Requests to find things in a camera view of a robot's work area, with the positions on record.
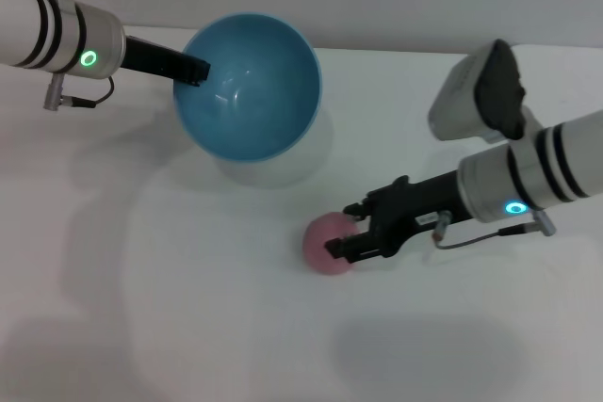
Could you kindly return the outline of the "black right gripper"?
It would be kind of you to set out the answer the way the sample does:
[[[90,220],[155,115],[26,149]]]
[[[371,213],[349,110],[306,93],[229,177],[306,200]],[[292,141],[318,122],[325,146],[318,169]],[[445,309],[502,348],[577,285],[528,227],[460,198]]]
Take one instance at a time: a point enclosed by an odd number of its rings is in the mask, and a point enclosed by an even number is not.
[[[451,171],[412,184],[401,176],[391,185],[367,194],[366,202],[346,206],[343,213],[353,218],[367,218],[369,233],[359,233],[327,241],[324,246],[334,259],[360,262],[381,256],[389,258],[418,233],[431,224],[421,226],[416,220],[427,214],[447,211],[453,222],[472,218],[465,207],[457,183],[457,172]]]

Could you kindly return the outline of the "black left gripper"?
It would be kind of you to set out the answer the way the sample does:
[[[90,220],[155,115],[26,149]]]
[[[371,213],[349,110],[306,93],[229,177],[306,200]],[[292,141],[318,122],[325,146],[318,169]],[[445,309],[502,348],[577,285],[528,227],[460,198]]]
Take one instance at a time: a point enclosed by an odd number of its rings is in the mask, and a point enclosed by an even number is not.
[[[181,52],[127,36],[121,67],[199,87],[207,80],[211,65],[197,57],[187,60]]]

